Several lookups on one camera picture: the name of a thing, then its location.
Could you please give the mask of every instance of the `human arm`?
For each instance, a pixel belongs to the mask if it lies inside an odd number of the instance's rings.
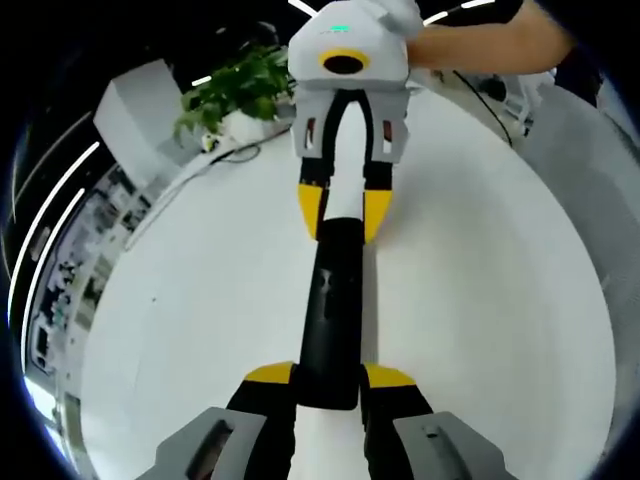
[[[533,0],[525,0],[507,24],[428,26],[407,42],[407,53],[413,67],[528,74],[555,67],[573,44]]]

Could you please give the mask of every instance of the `desk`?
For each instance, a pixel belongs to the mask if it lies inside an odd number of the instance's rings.
[[[361,118],[350,107],[343,119],[329,215],[358,213]],[[586,250],[545,185],[463,110],[425,91],[407,122],[393,204],[367,253],[364,351],[496,443],[521,480],[583,478],[615,384]],[[298,175],[287,136],[255,161],[219,164],[120,257],[82,378],[101,479],[141,474],[160,441],[226,405],[247,372],[298,358],[315,252]],[[368,478],[359,412],[300,408],[296,436],[290,478]]]

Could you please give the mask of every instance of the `ceiling light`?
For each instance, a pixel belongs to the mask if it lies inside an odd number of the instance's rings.
[[[298,10],[306,13],[310,17],[315,17],[318,14],[318,12],[301,0],[289,0],[289,5],[296,7]]]
[[[27,249],[29,248],[31,239],[35,234],[36,228],[38,228],[38,224],[40,223],[40,220],[42,220],[44,213],[46,212],[47,208],[53,201],[54,197],[58,194],[58,192],[60,191],[62,186],[67,182],[67,180],[69,180],[69,177],[73,175],[73,172],[75,172],[78,169],[78,167],[80,167],[80,165],[82,165],[82,163],[89,157],[89,155],[91,155],[99,146],[100,146],[100,142],[95,142],[93,145],[87,148],[84,151],[84,153],[80,155],[80,157],[78,157],[78,159],[73,163],[73,165],[69,167],[69,169],[64,173],[64,175],[60,177],[60,180],[58,180],[58,183],[56,183],[56,185],[53,187],[53,190],[51,190],[51,193],[46,198],[42,206],[40,207],[40,210],[38,210],[38,213],[36,213],[36,216],[33,219],[33,222],[31,223],[29,230],[27,230],[27,234],[24,237],[24,242],[22,243],[22,246],[20,247],[20,251],[18,252],[18,258],[16,259],[16,263],[13,267],[13,275],[11,275],[11,283],[9,285],[9,299],[7,303],[7,322],[10,322],[11,304],[13,301],[13,294],[15,293],[15,289],[16,289],[16,281],[18,279],[18,273],[20,272],[20,265],[22,265],[24,256],[27,253]]]
[[[480,5],[487,5],[495,1],[496,0],[471,0],[470,2],[465,2],[460,6],[462,8],[473,8],[473,7],[479,7]]]
[[[33,301],[33,295],[35,294],[36,287],[38,286],[38,280],[40,279],[40,274],[42,273],[44,264],[47,261],[47,257],[49,256],[49,251],[53,247],[53,244],[56,241],[56,238],[60,233],[60,230],[62,230],[62,227],[67,221],[67,218],[69,217],[69,215],[71,215],[71,212],[73,212],[73,209],[82,198],[82,195],[84,195],[84,192],[85,192],[84,188],[81,188],[80,190],[78,190],[78,193],[76,193],[76,196],[73,197],[73,200],[71,200],[71,203],[69,203],[69,205],[67,205],[67,208],[65,208],[64,212],[62,212],[62,215],[60,216],[58,223],[56,223],[55,227],[53,227],[53,230],[51,230],[51,234],[49,235],[49,238],[47,238],[47,243],[45,243],[44,248],[42,249],[42,253],[40,254],[40,258],[38,259],[38,263],[36,264],[36,269],[33,272],[33,277],[31,278],[31,285],[29,285],[29,292],[27,293],[27,302],[25,304],[24,313],[22,315],[22,336],[20,338],[20,354],[22,359],[23,372],[26,371],[26,365],[27,365],[27,354],[26,354],[27,330],[29,329],[29,318],[31,317],[31,302]]]
[[[211,80],[211,75],[207,75],[206,77],[199,78],[198,80],[194,80],[191,82],[192,87],[197,87],[198,85],[202,85],[203,83],[207,83]]]
[[[449,16],[447,12],[436,13],[435,15],[431,15],[429,18],[427,18],[424,22],[422,22],[422,24],[426,27],[427,25],[437,22],[438,20],[442,20],[447,16]]]

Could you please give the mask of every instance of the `yellow part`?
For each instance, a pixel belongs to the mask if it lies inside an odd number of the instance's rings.
[[[415,385],[416,382],[409,375],[395,368],[382,367],[373,363],[365,363],[370,388],[406,387]]]
[[[389,205],[391,204],[391,190],[364,191],[364,241],[371,242],[378,233]]]
[[[318,232],[318,217],[320,214],[320,202],[322,200],[322,187],[316,185],[298,184],[298,201],[307,224],[309,233],[316,238]]]
[[[356,50],[354,48],[333,48],[320,54],[320,56],[318,57],[320,65],[324,66],[324,62],[329,60],[331,57],[351,57],[355,58],[356,60],[360,60],[360,62],[362,63],[362,70],[365,70],[371,63],[369,57],[360,50]]]
[[[289,378],[291,377],[291,367],[293,367],[293,362],[265,365],[264,367],[255,369],[244,377],[244,379],[250,382],[288,384]]]

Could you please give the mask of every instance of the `gray robot part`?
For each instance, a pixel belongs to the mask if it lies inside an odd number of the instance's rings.
[[[413,477],[429,480],[517,480],[498,447],[449,412],[394,420]]]
[[[262,415],[209,408],[158,446],[155,465],[138,480],[189,480],[189,470],[203,448],[208,448],[216,436],[228,432],[211,479],[244,478],[265,420]]]
[[[302,158],[323,158],[322,138],[325,120],[336,90],[309,90],[299,85],[295,91],[296,119],[293,124],[293,139],[296,155]],[[404,123],[410,92],[406,88],[395,91],[365,90],[373,118],[374,162],[398,163],[404,152],[409,132]],[[313,120],[313,142],[307,140],[309,121]],[[384,148],[384,122],[389,122],[392,131],[390,149]]]

